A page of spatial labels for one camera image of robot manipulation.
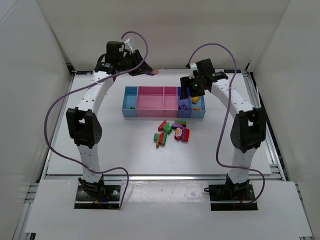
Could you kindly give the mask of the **yellow lego brick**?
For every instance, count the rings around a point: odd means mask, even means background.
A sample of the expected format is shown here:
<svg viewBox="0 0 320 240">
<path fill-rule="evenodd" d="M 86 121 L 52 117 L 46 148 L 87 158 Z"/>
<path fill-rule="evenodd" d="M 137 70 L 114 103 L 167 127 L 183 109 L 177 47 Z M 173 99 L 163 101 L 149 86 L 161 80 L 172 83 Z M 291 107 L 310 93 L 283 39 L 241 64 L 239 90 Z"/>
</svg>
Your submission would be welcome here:
<svg viewBox="0 0 320 240">
<path fill-rule="evenodd" d="M 200 97 L 199 96 L 196 96 L 196 97 L 192 97 L 191 98 L 191 102 L 192 104 L 196 104 L 198 101 L 199 101 Z"/>
</svg>

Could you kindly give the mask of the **lavender lego piece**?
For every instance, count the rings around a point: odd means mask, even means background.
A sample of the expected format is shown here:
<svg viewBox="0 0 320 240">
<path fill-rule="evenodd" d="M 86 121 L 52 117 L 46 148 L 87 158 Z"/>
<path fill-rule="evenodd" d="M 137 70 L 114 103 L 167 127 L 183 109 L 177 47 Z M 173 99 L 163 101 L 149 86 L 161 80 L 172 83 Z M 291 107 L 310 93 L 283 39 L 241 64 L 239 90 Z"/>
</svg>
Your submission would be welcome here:
<svg viewBox="0 0 320 240">
<path fill-rule="evenodd" d="M 157 75 L 158 73 L 159 73 L 159 71 L 155 69 L 155 70 L 153 70 L 151 72 L 147 72 L 146 75 L 154 76 L 154 75 Z"/>
</svg>

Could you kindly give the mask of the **red curved lego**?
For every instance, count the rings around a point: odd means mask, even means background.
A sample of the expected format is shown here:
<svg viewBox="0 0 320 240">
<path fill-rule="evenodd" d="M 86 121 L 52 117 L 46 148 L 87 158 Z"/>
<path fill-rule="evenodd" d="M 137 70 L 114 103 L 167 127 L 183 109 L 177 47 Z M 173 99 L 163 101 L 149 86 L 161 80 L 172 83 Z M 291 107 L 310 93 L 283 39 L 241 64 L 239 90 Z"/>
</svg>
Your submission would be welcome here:
<svg viewBox="0 0 320 240">
<path fill-rule="evenodd" d="M 168 122 L 166 120 L 164 120 L 157 128 L 158 131 L 162 131 L 164 126 L 167 124 Z"/>
</svg>

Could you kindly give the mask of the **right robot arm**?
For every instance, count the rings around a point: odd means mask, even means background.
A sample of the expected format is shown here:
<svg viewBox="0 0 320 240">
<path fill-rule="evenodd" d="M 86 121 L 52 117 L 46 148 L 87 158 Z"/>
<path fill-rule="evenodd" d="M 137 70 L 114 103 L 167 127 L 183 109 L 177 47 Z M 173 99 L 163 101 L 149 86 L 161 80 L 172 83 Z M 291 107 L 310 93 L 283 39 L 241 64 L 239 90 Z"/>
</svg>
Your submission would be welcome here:
<svg viewBox="0 0 320 240">
<path fill-rule="evenodd" d="M 249 183 L 253 156 L 266 139 L 266 110 L 247 102 L 232 87 L 232 80 L 223 71 L 214 69 L 209 58 L 188 63 L 186 68 L 190 72 L 180 78 L 180 99 L 201 97 L 209 91 L 226 107 L 226 116 L 233 118 L 230 140 L 234 154 L 226 183 L 233 191 L 244 189 Z"/>
</svg>

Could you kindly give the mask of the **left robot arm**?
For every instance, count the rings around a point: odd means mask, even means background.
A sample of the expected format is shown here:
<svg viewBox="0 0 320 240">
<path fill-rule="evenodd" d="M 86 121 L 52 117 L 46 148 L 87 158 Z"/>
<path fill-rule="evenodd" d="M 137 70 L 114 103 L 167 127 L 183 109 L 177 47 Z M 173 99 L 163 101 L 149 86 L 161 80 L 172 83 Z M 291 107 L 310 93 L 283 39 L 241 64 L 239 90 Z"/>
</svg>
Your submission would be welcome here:
<svg viewBox="0 0 320 240">
<path fill-rule="evenodd" d="M 69 135 L 84 164 L 79 183 L 89 190 L 96 191 L 103 184 L 98 159 L 98 143 L 103 130 L 97 113 L 107 91 L 115 82 L 115 74 L 125 71 L 130 71 L 131 76 L 153 73 L 140 52 L 133 49 L 129 39 L 107 42 L 106 53 L 98 59 L 94 69 L 91 81 L 94 85 L 86 90 L 76 107 L 66 111 Z"/>
</svg>

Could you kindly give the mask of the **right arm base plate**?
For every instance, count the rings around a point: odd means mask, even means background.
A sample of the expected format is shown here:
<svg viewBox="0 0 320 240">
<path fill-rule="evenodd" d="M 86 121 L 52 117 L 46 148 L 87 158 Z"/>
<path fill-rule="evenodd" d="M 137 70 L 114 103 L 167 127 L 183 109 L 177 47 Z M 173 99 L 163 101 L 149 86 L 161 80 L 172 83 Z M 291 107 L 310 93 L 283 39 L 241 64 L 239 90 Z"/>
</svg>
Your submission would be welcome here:
<svg viewBox="0 0 320 240">
<path fill-rule="evenodd" d="M 255 199 L 252 184 L 247 189 L 232 195 L 227 191 L 225 184 L 210 184 L 205 187 L 204 192 L 209 194 L 210 210 L 218 211 L 257 211 L 257 202 L 250 203 Z"/>
</svg>

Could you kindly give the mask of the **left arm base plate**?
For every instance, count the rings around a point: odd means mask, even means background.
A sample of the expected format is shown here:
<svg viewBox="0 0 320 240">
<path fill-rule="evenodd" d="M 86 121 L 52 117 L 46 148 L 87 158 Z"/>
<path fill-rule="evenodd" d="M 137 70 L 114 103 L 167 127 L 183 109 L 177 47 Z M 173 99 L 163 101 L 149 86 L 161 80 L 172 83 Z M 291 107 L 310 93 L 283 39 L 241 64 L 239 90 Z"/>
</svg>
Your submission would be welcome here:
<svg viewBox="0 0 320 240">
<path fill-rule="evenodd" d="M 117 210 L 120 207 L 121 186 L 82 181 L 78 183 L 74 200 L 74 209 Z"/>
</svg>

